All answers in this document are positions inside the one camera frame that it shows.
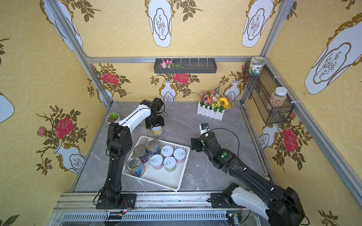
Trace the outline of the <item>small yellow can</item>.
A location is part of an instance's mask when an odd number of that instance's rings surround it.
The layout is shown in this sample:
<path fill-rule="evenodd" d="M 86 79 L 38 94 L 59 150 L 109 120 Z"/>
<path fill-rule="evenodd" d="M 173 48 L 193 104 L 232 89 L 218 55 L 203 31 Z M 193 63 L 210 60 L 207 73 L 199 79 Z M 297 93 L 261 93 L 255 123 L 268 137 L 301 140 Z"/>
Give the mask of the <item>small yellow can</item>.
<path fill-rule="evenodd" d="M 162 126 L 156 126 L 151 128 L 154 135 L 160 135 L 163 132 Z"/>

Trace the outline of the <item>large blue can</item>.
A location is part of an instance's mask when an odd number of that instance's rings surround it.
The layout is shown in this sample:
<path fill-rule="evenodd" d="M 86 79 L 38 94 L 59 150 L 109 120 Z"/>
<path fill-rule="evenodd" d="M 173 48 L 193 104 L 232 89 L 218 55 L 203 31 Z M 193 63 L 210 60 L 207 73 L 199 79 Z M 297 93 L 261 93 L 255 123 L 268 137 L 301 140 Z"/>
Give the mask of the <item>large blue can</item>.
<path fill-rule="evenodd" d="M 129 173 L 135 177 L 141 177 L 145 172 L 144 163 L 137 156 L 133 156 L 127 160 L 126 168 Z"/>
<path fill-rule="evenodd" d="M 160 154 L 160 144 L 159 141 L 156 138 L 149 138 L 146 141 L 146 151 L 149 156 L 154 156 L 156 154 Z"/>

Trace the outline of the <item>small pink can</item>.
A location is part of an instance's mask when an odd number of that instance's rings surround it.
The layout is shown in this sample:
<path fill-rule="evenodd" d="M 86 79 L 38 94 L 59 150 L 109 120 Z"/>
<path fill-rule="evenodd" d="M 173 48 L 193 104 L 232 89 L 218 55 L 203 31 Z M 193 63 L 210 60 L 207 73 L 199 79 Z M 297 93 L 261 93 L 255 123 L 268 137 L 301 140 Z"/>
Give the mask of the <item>small pink can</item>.
<path fill-rule="evenodd" d="M 174 150 L 173 157 L 175 158 L 176 163 L 177 164 L 184 163 L 186 160 L 186 154 L 187 152 L 184 149 L 177 148 L 176 150 Z"/>

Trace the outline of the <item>small orange can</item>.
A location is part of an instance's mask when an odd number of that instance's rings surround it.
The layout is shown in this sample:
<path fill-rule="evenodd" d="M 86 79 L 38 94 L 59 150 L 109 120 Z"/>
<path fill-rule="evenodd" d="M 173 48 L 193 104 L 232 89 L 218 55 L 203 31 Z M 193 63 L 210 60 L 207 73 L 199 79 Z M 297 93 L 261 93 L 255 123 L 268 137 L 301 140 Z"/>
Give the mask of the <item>small orange can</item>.
<path fill-rule="evenodd" d="M 161 149 L 161 155 L 162 155 L 164 158 L 173 157 L 173 153 L 174 153 L 174 149 L 173 149 L 172 146 L 164 146 L 164 147 Z"/>

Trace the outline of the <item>dark red label can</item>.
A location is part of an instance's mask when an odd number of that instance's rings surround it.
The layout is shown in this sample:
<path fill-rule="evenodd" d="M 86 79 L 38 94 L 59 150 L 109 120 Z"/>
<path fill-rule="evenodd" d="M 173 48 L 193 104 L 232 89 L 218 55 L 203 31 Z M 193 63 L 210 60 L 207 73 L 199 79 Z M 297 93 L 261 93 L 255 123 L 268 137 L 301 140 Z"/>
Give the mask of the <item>dark red label can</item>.
<path fill-rule="evenodd" d="M 133 155 L 139 157 L 142 163 L 146 163 L 149 160 L 148 152 L 143 145 L 138 145 L 134 148 Z"/>

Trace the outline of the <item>small white lid can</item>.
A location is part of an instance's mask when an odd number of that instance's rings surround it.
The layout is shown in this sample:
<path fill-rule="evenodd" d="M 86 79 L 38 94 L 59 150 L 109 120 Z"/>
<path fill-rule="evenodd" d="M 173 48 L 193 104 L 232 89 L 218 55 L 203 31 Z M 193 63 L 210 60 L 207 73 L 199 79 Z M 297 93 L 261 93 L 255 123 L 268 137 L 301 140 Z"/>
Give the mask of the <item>small white lid can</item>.
<path fill-rule="evenodd" d="M 151 166 L 153 167 L 153 169 L 155 170 L 160 170 L 163 168 L 163 162 L 164 162 L 164 158 L 162 155 L 160 154 L 155 154 L 151 157 L 150 159 L 150 163 Z"/>

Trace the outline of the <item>small green can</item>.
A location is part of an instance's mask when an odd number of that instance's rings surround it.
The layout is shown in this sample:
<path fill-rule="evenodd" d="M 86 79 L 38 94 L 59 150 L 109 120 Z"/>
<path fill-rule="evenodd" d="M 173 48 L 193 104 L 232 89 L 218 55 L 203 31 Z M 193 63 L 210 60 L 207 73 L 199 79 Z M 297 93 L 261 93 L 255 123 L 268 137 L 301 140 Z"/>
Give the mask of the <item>small green can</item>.
<path fill-rule="evenodd" d="M 166 157 L 163 162 L 164 168 L 167 172 L 174 172 L 176 170 L 176 159 L 174 157 Z"/>

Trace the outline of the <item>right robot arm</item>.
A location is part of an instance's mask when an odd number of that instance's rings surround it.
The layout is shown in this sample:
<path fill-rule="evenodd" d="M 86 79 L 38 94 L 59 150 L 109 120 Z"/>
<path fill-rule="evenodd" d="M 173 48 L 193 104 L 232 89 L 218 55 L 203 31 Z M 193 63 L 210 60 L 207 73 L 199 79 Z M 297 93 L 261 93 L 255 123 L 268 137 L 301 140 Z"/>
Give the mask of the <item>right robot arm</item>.
<path fill-rule="evenodd" d="M 251 193 L 242 188 L 232 190 L 236 205 L 249 208 L 268 220 L 271 226 L 299 226 L 306 218 L 298 193 L 268 181 L 249 168 L 235 153 L 222 148 L 214 132 L 191 138 L 191 149 L 204 152 L 209 161 L 224 173 L 239 180 Z"/>

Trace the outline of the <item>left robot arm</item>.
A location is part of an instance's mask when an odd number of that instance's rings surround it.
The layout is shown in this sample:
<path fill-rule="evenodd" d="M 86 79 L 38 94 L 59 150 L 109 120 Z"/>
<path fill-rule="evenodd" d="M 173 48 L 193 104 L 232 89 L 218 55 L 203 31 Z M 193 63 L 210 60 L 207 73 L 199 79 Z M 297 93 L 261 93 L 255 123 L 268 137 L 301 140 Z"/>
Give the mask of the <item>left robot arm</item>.
<path fill-rule="evenodd" d="M 98 194 L 97 209 L 118 209 L 124 204 L 121 177 L 127 154 L 133 146 L 132 132 L 142 121 L 145 121 L 147 129 L 164 126 L 164 119 L 160 113 L 163 105 L 164 102 L 160 98 L 154 98 L 153 101 L 143 100 L 120 122 L 109 124 L 106 142 L 109 167 L 105 184 Z"/>

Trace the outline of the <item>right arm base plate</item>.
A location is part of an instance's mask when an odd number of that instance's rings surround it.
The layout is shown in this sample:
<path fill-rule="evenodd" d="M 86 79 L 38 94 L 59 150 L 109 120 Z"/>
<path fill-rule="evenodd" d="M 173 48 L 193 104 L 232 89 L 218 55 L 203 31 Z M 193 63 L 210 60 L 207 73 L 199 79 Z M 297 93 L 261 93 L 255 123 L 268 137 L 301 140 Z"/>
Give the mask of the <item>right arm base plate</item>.
<path fill-rule="evenodd" d="M 207 202 L 211 203 L 214 209 L 234 207 L 231 197 L 224 193 L 212 193 Z"/>

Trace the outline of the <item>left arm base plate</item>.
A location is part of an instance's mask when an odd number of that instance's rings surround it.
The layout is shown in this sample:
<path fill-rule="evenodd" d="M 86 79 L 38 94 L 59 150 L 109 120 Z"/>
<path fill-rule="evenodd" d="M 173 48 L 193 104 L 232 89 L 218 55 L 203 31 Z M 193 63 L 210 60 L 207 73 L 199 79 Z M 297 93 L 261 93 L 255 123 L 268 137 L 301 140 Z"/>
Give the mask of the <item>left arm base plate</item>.
<path fill-rule="evenodd" d="M 96 209 L 134 209 L 136 198 L 137 195 L 132 193 L 118 194 L 115 198 L 110 195 L 101 195 L 97 202 Z"/>

